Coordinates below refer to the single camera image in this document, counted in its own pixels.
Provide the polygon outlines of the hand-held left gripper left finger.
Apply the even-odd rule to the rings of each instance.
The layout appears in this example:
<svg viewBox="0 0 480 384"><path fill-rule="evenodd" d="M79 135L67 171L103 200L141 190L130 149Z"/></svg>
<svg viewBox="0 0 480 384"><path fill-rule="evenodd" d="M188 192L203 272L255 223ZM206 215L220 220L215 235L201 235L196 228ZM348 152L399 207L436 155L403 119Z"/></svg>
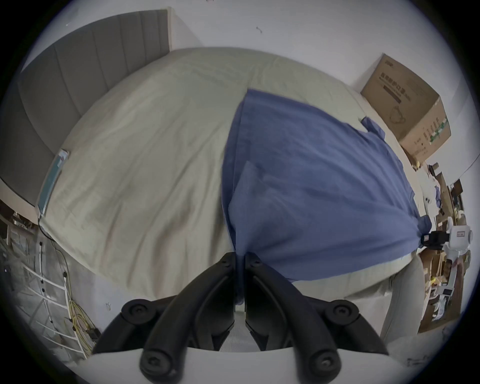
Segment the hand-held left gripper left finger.
<svg viewBox="0 0 480 384"><path fill-rule="evenodd" d="M141 349L148 380L180 380L187 348L219 351L234 325L236 254L229 252L175 296L126 302L93 354Z"/></svg>

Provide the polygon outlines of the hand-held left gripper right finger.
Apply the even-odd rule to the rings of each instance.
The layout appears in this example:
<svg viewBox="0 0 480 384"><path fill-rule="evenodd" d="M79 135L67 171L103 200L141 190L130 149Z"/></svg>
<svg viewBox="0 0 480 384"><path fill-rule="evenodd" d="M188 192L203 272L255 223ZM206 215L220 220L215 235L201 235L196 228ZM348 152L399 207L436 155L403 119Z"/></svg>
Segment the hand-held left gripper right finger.
<svg viewBox="0 0 480 384"><path fill-rule="evenodd" d="M305 296L253 253L244 263L246 326L261 351L293 348L301 382L333 381L342 368L339 349L388 356L354 303Z"/></svg>

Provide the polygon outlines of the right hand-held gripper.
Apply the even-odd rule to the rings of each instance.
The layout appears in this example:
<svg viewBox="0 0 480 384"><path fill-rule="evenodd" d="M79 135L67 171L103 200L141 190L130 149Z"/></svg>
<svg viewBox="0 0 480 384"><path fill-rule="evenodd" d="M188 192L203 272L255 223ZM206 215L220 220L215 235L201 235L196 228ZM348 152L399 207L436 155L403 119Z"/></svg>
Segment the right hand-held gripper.
<svg viewBox="0 0 480 384"><path fill-rule="evenodd" d="M446 231L432 231L422 236L422 246L442 251L446 259L458 259L467 253L472 242L473 232L468 225L448 225Z"/></svg>

